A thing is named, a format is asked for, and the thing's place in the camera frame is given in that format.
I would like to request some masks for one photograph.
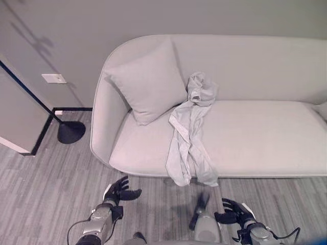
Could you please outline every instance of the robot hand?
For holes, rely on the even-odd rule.
[[[141,189],[127,190],[128,188],[128,176],[124,176],[120,180],[117,180],[115,183],[108,185],[103,195],[103,201],[113,201],[116,206],[118,206],[120,200],[135,200],[141,195]]]
[[[225,213],[215,213],[215,219],[222,224],[238,223],[244,228],[247,222],[256,222],[252,210],[245,203],[238,203],[230,199],[223,198]]]

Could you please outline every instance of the sofa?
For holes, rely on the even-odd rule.
[[[90,148],[101,162],[127,174],[168,177],[174,107],[139,125],[104,72],[167,38],[185,84],[202,71],[219,86],[201,130],[220,177],[327,175],[327,118],[319,114],[327,101],[327,41],[291,37],[152,35],[117,47],[104,63],[92,112]]]

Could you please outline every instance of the gray wall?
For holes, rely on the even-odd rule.
[[[176,33],[325,39],[327,1],[0,0],[0,52],[50,107],[91,107],[115,47],[138,36]],[[41,77],[57,72],[67,85]]]
[[[48,115],[0,67],[0,137],[31,152]]]

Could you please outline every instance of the sofa backrest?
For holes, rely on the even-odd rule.
[[[182,77],[205,72],[218,100],[327,101],[327,40],[222,35],[153,35],[114,50],[105,66],[140,57],[170,37]]]

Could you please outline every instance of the floor lamp base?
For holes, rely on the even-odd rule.
[[[80,121],[64,121],[59,125],[58,140],[63,144],[71,144],[83,137],[85,125]]]

